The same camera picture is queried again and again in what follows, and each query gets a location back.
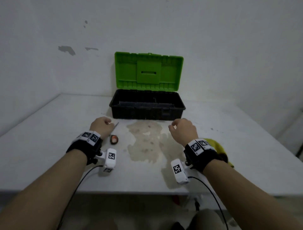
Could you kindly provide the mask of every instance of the floor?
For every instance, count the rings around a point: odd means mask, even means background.
[[[278,202],[303,224],[303,198],[277,198]],[[113,218],[119,229],[165,230],[178,221],[187,227],[194,207],[182,207],[171,196],[156,195],[76,195],[65,215],[62,230],[84,229],[97,218]],[[227,211],[229,229],[240,230]]]

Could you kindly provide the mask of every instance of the toolbox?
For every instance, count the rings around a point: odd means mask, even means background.
[[[179,88],[183,57],[152,53],[115,53],[116,90],[109,106],[113,118],[174,120],[185,106]]]

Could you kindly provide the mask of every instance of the person's left hand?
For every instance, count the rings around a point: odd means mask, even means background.
[[[101,135],[100,138],[104,140],[114,130],[115,125],[110,123],[111,121],[107,117],[99,117],[91,124],[89,130],[96,131]]]

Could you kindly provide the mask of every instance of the black tray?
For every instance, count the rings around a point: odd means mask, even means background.
[[[174,120],[185,110],[178,93],[149,90],[116,90],[109,106],[120,119]]]

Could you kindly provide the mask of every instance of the person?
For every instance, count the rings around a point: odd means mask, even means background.
[[[114,124],[110,122],[106,117],[97,118],[90,130],[96,131],[104,139],[114,129]],[[168,128],[174,140],[183,147],[198,138],[196,127],[185,118],[174,120]],[[87,160],[80,150],[67,152],[4,208],[0,213],[0,229],[56,229],[83,175]],[[241,229],[303,229],[298,220],[283,210],[272,196],[224,161],[211,160],[201,173],[206,176]],[[193,218],[189,228],[224,229],[218,219],[214,212],[203,210]],[[97,223],[92,227],[117,229],[114,223]]]

